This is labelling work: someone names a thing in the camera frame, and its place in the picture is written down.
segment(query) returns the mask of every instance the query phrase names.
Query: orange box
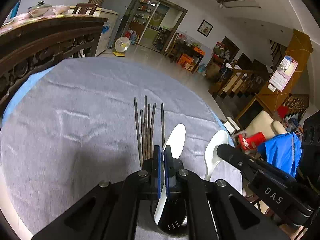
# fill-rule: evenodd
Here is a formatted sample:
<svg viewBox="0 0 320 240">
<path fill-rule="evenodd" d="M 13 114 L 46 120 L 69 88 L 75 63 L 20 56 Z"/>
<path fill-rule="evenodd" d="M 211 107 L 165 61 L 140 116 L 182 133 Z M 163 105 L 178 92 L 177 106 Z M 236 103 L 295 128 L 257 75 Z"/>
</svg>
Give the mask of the orange box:
<svg viewBox="0 0 320 240">
<path fill-rule="evenodd" d="M 201 50 L 199 47 L 197 47 L 197 46 L 194 46 L 193 47 L 193 50 L 194 51 L 196 51 L 196 52 L 198 52 L 198 53 L 200 53 L 201 55 L 205 55 L 205 52 L 203 51 L 203 50 Z"/>
<path fill-rule="evenodd" d="M 192 61 L 193 61 L 192 57 L 188 56 L 187 54 L 182 54 L 178 61 L 178 64 L 183 66 L 186 62 L 191 64 Z"/>
</svg>

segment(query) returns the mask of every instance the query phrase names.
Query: blue plastic bag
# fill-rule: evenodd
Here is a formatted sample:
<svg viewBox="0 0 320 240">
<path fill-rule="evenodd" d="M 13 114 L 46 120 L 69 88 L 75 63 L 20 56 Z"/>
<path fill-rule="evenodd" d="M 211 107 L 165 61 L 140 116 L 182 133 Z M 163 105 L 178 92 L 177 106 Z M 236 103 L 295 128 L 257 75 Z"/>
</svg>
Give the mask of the blue plastic bag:
<svg viewBox="0 0 320 240">
<path fill-rule="evenodd" d="M 301 143 L 294 132 L 279 134 L 258 146 L 258 152 L 267 156 L 267 162 L 296 176 L 301 158 Z"/>
</svg>

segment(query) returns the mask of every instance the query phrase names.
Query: white spoon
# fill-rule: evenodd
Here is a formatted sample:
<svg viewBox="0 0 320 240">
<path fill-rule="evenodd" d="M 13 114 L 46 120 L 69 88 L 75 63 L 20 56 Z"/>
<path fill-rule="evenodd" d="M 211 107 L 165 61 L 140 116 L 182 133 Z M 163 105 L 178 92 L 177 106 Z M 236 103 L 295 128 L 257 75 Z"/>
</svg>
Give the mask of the white spoon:
<svg viewBox="0 0 320 240">
<path fill-rule="evenodd" d="M 228 144 L 228 139 L 229 138 L 228 138 L 227 132 L 224 130 L 219 130 L 215 133 L 215 135 L 210 140 L 204 152 L 204 162 L 206 167 L 204 180 L 210 181 L 214 168 L 217 167 L 217 165 L 222 161 L 222 159 L 217 154 L 217 148 L 220 144 L 223 144 L 223 143 Z M 183 227 L 187 225 L 187 216 L 184 218 L 181 225 Z"/>
<path fill-rule="evenodd" d="M 162 154 L 164 153 L 165 147 L 167 145 L 170 145 L 172 158 L 178 159 L 182 153 L 185 138 L 186 138 L 186 127 L 182 123 L 180 123 L 173 129 L 172 133 L 170 134 L 169 138 L 167 139 L 166 143 L 164 144 L 164 146 L 162 148 Z M 164 171 L 164 162 L 161 162 L 161 165 L 162 165 L 162 168 Z M 160 199 L 159 199 L 159 202 L 158 202 L 158 205 L 156 208 L 155 215 L 153 216 L 153 219 L 154 219 L 156 225 L 158 225 L 158 223 L 160 221 L 160 218 L 161 218 L 163 208 L 164 208 L 166 201 L 167 201 L 167 194 L 165 191 L 165 173 L 164 173 L 163 188 L 161 191 L 161 195 L 160 195 Z"/>
</svg>

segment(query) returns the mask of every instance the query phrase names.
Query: blue cloth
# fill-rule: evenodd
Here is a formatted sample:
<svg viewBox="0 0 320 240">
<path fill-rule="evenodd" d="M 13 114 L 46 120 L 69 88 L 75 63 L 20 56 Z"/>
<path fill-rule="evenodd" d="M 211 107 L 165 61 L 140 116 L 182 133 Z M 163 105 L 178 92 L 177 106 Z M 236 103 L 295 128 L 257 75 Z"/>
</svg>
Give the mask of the blue cloth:
<svg viewBox="0 0 320 240">
<path fill-rule="evenodd" d="M 9 115 L 12 113 L 12 111 L 15 109 L 17 104 L 23 99 L 23 97 L 26 95 L 26 93 L 29 92 L 29 90 L 39 81 L 40 78 L 42 78 L 45 74 L 47 74 L 49 71 L 51 71 L 54 68 L 48 68 L 44 71 L 41 71 L 39 73 L 35 73 L 30 75 L 30 77 L 27 79 L 26 82 L 22 84 L 22 86 L 18 89 L 18 91 L 14 94 L 14 96 L 11 98 L 9 104 L 7 105 L 7 108 L 5 109 L 2 117 L 2 125 L 7 121 Z"/>
<path fill-rule="evenodd" d="M 296 176 L 301 158 L 301 143 L 294 132 L 279 134 L 258 146 L 258 152 L 267 156 L 267 162 Z"/>
</svg>

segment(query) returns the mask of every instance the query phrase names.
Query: fan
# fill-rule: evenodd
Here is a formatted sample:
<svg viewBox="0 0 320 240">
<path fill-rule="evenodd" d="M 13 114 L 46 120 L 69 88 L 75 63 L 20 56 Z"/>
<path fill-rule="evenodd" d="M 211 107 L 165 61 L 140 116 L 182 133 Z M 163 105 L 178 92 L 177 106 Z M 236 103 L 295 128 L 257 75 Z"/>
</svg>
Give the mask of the fan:
<svg viewBox="0 0 320 240">
<path fill-rule="evenodd" d="M 115 42 L 116 51 L 113 52 L 113 55 L 117 57 L 124 57 L 124 52 L 129 48 L 130 40 L 127 37 L 120 37 Z"/>
</svg>

